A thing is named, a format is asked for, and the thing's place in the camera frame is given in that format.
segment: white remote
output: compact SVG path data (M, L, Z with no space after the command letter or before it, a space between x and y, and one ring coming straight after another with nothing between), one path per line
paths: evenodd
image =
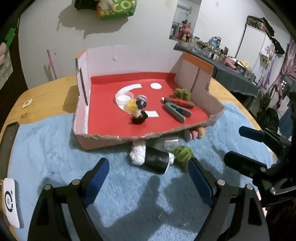
M6 217L9 223L16 228L23 228L19 204L18 184L14 179L4 179L3 197L5 203Z

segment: green bag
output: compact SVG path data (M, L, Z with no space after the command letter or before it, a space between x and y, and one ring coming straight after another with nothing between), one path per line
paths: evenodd
M97 9L99 19L110 19L133 16L137 6L137 0L112 0L114 6L109 11Z

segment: metal screw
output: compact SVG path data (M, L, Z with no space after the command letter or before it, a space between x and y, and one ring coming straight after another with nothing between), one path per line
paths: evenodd
M247 189L249 189L249 190L253 190L254 187L253 187L253 185L251 185L251 184L247 184Z
M270 188L269 190L272 195L276 194L276 189L274 187Z
M49 184L45 185L44 190L48 191L49 189L51 189L51 186Z
M217 181L217 183L218 183L220 186L224 186L224 185L225 185L225 181L222 180L222 179L219 179L219 180Z
M80 183L79 179L75 179L75 180L72 181L72 184L75 185L75 186L78 185L79 183Z

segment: clothespin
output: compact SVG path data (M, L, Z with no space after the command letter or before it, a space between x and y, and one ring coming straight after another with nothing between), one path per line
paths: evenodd
M192 112L184 109L181 106L175 105L171 102L167 102L164 104L163 108L169 112L172 116L174 116L178 121L184 123L186 121L184 116L190 117L192 116Z

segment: cardboard box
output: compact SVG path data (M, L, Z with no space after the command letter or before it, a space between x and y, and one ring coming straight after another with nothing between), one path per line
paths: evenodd
M208 92L213 68L176 50L125 45L84 50L76 58L80 95L73 133L83 150L91 150L213 125L224 111L224 106ZM172 95L176 88L190 90L196 104L190 110L193 115L183 124L163 109L161 100ZM135 97L147 96L145 111L153 117L141 125L131 124L132 115L115 101L120 90L131 91Z

